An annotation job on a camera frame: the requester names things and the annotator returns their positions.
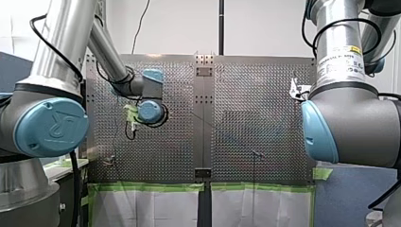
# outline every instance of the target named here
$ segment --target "label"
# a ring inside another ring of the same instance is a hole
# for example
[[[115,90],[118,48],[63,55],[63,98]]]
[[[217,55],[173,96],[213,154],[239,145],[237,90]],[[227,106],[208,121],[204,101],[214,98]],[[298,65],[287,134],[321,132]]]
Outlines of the label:
[[[360,50],[359,47],[354,46],[354,45],[345,45],[342,47],[335,47],[332,49],[332,51],[339,51],[339,52],[354,52],[359,55],[362,55],[362,51]]]
[[[320,77],[364,77],[365,66],[360,49],[356,46],[344,46],[333,49],[330,55],[319,61]]]

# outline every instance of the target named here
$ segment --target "perforated metal panel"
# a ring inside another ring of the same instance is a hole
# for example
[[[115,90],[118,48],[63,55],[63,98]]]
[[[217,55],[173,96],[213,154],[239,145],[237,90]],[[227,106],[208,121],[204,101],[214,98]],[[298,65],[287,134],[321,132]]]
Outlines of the perforated metal panel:
[[[194,181],[193,165],[193,78],[194,57],[125,56],[125,63],[137,71],[160,69],[165,74],[163,102],[169,119],[158,129],[140,126],[136,139],[125,136],[125,98],[111,94],[111,86],[96,77],[90,63],[88,77],[96,78],[95,146],[96,159],[91,162],[90,181],[133,181],[186,183]],[[116,155],[116,165],[109,166],[109,157]]]
[[[311,83],[311,59],[214,57],[207,77],[196,75],[194,56],[123,59],[137,71],[165,73],[170,117],[160,129],[141,127],[134,141],[126,139],[129,102],[111,94],[89,59],[91,182],[192,183],[195,167],[211,167],[213,182],[311,183],[301,105],[288,93],[294,74],[300,84]],[[109,166],[113,155],[117,165]]]
[[[216,57],[214,182],[308,184],[301,105],[291,78],[310,84],[311,59]]]

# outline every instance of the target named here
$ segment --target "green tape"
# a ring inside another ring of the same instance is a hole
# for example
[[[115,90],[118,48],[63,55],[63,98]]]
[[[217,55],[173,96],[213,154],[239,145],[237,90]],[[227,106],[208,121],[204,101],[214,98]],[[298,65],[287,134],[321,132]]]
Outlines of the green tape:
[[[313,186],[287,186],[269,183],[212,183],[212,191],[239,191],[255,189],[262,191],[284,191],[294,193],[312,192]]]
[[[132,105],[125,105],[124,109],[127,110],[127,121],[136,122],[135,118],[138,119],[138,108]]]
[[[313,168],[313,179],[327,181],[332,172],[332,168],[315,167]]]
[[[148,192],[191,192],[203,191],[203,183],[158,184],[158,183],[93,183],[95,191],[148,191]]]
[[[88,198],[89,198],[89,197],[86,196],[86,197],[80,199],[80,206],[85,206],[85,205],[87,205],[87,204],[88,204]]]

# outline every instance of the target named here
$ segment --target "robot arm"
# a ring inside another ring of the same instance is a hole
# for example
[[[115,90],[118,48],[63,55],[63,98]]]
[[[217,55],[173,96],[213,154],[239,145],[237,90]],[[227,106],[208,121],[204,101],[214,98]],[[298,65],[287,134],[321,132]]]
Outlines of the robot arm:
[[[393,13],[380,13],[380,11],[371,10],[369,20],[374,22],[380,27],[382,36],[380,45],[375,48],[371,53],[365,54],[363,59],[365,61],[365,73],[370,75],[372,73],[379,73],[383,70],[385,60],[382,58],[387,43],[391,39],[397,26],[401,14]],[[377,42],[377,35],[371,26],[366,26],[362,35],[362,48],[370,49]]]
[[[370,49],[377,41],[375,30],[367,28],[361,39],[358,22],[327,27],[357,18],[367,6],[373,13],[375,2],[389,4],[382,0],[318,0],[311,6],[311,19],[318,30],[327,28],[317,46],[317,82],[303,104],[305,148],[315,160],[400,167],[401,105],[399,101],[379,100],[376,88],[365,82],[364,67],[380,58],[399,20],[399,1],[390,3],[399,7],[393,15],[378,17],[377,11],[371,15],[383,39],[369,54],[364,55],[362,49]]]
[[[88,117],[80,105],[79,71],[88,45],[118,95],[142,96],[144,87],[154,87],[149,82],[144,86],[147,79],[120,60],[107,31],[95,19],[96,7],[97,0],[51,1],[42,36],[70,64],[49,44],[39,43],[30,76],[19,81],[12,98],[0,105],[0,158],[57,157],[84,139]]]

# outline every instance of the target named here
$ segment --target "wire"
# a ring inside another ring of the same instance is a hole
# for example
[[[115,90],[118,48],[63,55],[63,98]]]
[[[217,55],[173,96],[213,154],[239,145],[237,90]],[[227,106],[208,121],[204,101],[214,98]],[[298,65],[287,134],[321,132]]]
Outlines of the wire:
[[[305,12],[304,12],[304,18],[302,19],[302,38],[304,39],[305,43],[313,48],[313,45],[310,43],[310,41],[307,39],[306,34],[305,34],[305,23],[306,23],[306,15],[307,15],[307,11],[309,9],[309,5],[310,5],[310,1],[307,0],[306,2],[306,7],[305,7]]]
[[[100,22],[101,26],[104,26],[103,19],[99,15],[95,14],[95,18]]]
[[[401,187],[401,180],[396,182],[389,190],[387,190],[382,196],[380,196],[377,200],[372,202],[368,208],[372,209],[376,206],[378,206],[381,202],[383,202],[385,199],[387,199],[392,193],[394,193],[398,188]]]
[[[0,98],[0,108],[9,105],[10,102],[11,102],[11,97],[10,96],[5,97],[5,98]]]
[[[131,72],[130,74],[127,74],[126,77],[124,77],[123,79],[121,79],[121,80],[119,80],[119,81],[111,81],[111,80],[107,79],[107,78],[101,73],[100,68],[99,68],[99,63],[98,63],[98,61],[96,61],[96,70],[97,70],[97,73],[99,74],[99,76],[100,76],[102,79],[106,80],[107,82],[109,82],[109,83],[112,85],[112,87],[116,90],[116,92],[118,93],[119,96],[122,96],[122,97],[124,97],[124,98],[126,98],[126,99],[129,99],[129,100],[132,100],[132,101],[137,101],[137,102],[140,101],[140,100],[143,100],[143,99],[163,100],[161,97],[154,97],[154,96],[140,96],[140,97],[128,97],[128,96],[124,96],[124,95],[122,94],[122,92],[121,92],[118,88],[116,88],[116,86],[114,86],[114,85],[115,85],[115,84],[120,84],[120,85],[121,85],[121,84],[127,83],[127,84],[129,84],[129,86],[130,86],[130,91],[131,91],[131,93],[132,93],[132,90],[131,90],[131,82],[132,82],[133,79],[134,79],[133,69],[130,68],[130,67],[128,67],[128,66],[126,66],[126,67],[127,67],[127,70],[129,70],[129,71]]]
[[[129,140],[134,140],[135,137],[136,137],[136,130],[132,131],[132,137],[130,137],[130,136],[128,135],[128,124],[129,124],[129,122],[126,121],[126,128],[125,128],[126,137],[127,137],[127,139],[129,139]]]
[[[73,220],[71,222],[71,227],[77,227],[78,215],[80,208],[80,176],[78,169],[77,156],[74,151],[70,152],[71,165],[73,168],[73,178],[74,178],[74,208],[73,208]]]
[[[313,45],[312,45],[313,55],[315,56],[315,58],[317,58],[317,56],[318,56],[318,54],[317,54],[317,47],[316,47],[316,46],[317,46],[317,43],[318,43],[319,38],[324,34],[324,32],[325,32],[328,28],[330,28],[330,27],[332,27],[332,26],[334,26],[334,25],[336,25],[336,24],[338,24],[338,23],[342,23],[342,22],[362,22],[362,23],[368,24],[369,26],[372,26],[372,27],[375,29],[375,31],[376,31],[376,33],[377,33],[377,42],[375,43],[375,45],[374,45],[371,49],[369,49],[369,50],[366,51],[366,52],[363,52],[363,55],[366,55],[366,54],[371,53],[372,51],[374,51],[374,50],[380,45],[381,38],[382,38],[382,34],[381,34],[380,27],[379,27],[375,22],[372,22],[372,21],[369,21],[369,20],[363,19],[363,18],[342,19],[342,20],[338,20],[338,21],[332,22],[332,23],[330,23],[330,24],[324,26],[324,27],[318,32],[318,34],[316,34],[315,39],[313,40]]]
[[[376,61],[373,61],[373,62],[370,62],[370,63],[365,63],[365,66],[371,66],[371,65],[378,64],[378,63],[380,63],[380,61],[382,61],[387,56],[389,56],[390,53],[392,53],[392,50],[394,49],[395,44],[397,43],[397,31],[396,30],[393,32],[393,36],[394,36],[394,39],[392,41],[392,47],[390,47],[390,49],[386,52],[386,54],[383,55],[382,57],[380,57],[380,59],[378,59]]]
[[[53,44],[51,44],[49,41],[47,41],[44,36],[42,36],[41,32],[38,31],[38,29],[35,27],[35,22],[41,21],[44,18],[46,18],[47,14],[39,16],[39,17],[34,17],[29,21],[30,27],[32,28],[33,32],[41,39],[50,49],[52,49],[54,52],[56,52],[57,55],[59,55],[60,58],[62,58],[68,66],[71,68],[71,70],[74,71],[76,76],[78,77],[78,81],[82,82],[83,80],[83,75],[80,73],[79,69],[65,57],[60,50],[58,50]]]
[[[141,19],[139,20],[139,27],[138,30],[136,31],[135,37],[133,38],[133,45],[132,45],[132,52],[131,54],[133,54],[133,51],[135,50],[135,45],[136,45],[136,39],[138,38],[139,32],[141,31],[141,27],[142,27],[142,21],[144,20],[145,14],[148,11],[148,7],[150,4],[150,0],[148,0],[147,5],[145,6],[145,10],[142,13]]]
[[[378,96],[389,96],[389,97],[395,97],[398,100],[401,100],[401,96],[399,94],[393,94],[393,93],[379,93]]]

